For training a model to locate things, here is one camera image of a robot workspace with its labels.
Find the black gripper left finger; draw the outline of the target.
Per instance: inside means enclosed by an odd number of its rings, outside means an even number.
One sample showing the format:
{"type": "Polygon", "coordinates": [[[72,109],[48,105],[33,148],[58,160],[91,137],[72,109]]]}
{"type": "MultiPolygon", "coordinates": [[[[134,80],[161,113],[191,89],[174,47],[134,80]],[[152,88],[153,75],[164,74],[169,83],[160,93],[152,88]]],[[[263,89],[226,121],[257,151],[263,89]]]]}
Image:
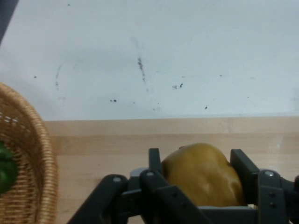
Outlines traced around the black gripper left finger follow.
{"type": "Polygon", "coordinates": [[[157,148],[138,176],[105,176],[69,220],[70,224],[126,224],[140,216],[146,224],[212,224],[185,194],[162,176],[157,148]]]}

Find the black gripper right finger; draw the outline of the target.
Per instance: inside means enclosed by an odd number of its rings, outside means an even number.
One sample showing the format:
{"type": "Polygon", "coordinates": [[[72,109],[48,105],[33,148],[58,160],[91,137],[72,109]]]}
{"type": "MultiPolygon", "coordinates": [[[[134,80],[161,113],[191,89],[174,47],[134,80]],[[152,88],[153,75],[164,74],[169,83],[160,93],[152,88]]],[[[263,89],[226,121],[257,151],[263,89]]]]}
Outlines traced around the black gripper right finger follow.
{"type": "Polygon", "coordinates": [[[231,150],[230,164],[240,178],[245,203],[257,206],[254,223],[299,222],[298,176],[289,181],[274,170],[260,169],[240,149],[231,150]]]}

